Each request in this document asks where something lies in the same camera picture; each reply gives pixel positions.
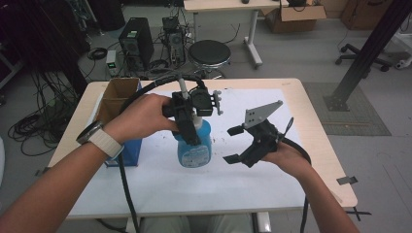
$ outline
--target white watch strap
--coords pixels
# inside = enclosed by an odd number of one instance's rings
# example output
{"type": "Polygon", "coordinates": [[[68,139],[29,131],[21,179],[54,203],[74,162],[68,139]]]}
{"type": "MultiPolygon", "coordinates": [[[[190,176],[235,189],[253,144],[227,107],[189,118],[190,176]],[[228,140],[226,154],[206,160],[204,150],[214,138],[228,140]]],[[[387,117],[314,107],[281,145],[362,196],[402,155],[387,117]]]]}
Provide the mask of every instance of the white watch strap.
{"type": "Polygon", "coordinates": [[[88,140],[112,158],[118,156],[123,149],[122,145],[102,129],[97,130],[88,140]]]}

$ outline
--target black pole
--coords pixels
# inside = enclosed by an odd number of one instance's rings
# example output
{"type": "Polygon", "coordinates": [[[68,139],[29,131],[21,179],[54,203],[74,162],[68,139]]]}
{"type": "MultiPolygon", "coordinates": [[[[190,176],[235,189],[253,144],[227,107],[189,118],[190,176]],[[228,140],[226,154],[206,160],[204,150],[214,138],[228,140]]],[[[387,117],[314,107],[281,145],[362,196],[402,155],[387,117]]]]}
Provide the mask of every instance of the black pole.
{"type": "Polygon", "coordinates": [[[349,111],[346,101],[368,72],[373,61],[391,40],[397,29],[412,11],[411,0],[394,0],[363,45],[345,77],[331,96],[325,96],[330,111],[349,111]]]}

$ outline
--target metal gripper jaw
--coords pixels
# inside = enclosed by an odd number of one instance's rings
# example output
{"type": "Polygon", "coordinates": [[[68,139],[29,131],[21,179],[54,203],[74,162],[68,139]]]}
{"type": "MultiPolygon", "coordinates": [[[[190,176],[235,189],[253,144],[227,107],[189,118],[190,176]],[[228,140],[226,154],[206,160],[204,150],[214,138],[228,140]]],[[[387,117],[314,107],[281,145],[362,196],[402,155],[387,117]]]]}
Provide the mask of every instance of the metal gripper jaw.
{"type": "Polygon", "coordinates": [[[236,153],[224,157],[228,164],[241,162],[248,167],[252,167],[270,151],[276,151],[280,133],[267,118],[282,105],[283,102],[279,100],[272,104],[247,110],[245,122],[242,125],[227,130],[230,136],[241,134],[244,130],[254,136],[252,144],[240,155],[236,153]]]}

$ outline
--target hand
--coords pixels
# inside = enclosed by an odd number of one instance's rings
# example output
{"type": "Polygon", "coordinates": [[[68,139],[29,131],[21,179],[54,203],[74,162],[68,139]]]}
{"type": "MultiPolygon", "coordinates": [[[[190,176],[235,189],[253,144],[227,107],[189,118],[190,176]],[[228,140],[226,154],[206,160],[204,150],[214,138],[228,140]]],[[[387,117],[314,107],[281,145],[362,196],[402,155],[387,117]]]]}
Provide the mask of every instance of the hand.
{"type": "Polygon", "coordinates": [[[146,138],[160,130],[178,131],[176,123],[164,117],[161,111],[170,100],[157,94],[143,95],[110,121],[104,130],[121,144],[130,139],[146,138]]]}
{"type": "Polygon", "coordinates": [[[284,172],[297,179],[312,168],[300,152],[282,142],[278,144],[276,152],[268,153],[262,161],[278,165],[284,172]]]}

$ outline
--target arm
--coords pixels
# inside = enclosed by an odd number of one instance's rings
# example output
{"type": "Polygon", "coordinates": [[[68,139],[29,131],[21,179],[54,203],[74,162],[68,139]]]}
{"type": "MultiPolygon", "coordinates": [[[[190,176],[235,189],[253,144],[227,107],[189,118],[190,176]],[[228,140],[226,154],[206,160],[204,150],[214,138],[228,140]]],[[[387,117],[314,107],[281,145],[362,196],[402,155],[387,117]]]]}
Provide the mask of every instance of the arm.
{"type": "Polygon", "coordinates": [[[359,232],[315,169],[297,150],[280,143],[278,151],[270,152],[263,160],[278,165],[299,181],[321,232],[359,232]]]}
{"type": "MultiPolygon", "coordinates": [[[[121,144],[159,130],[177,131],[176,124],[161,114],[161,106],[168,102],[164,96],[143,96],[104,131],[121,144]]],[[[55,232],[106,159],[107,155],[92,143],[70,152],[0,216],[0,232],[55,232]]]]}

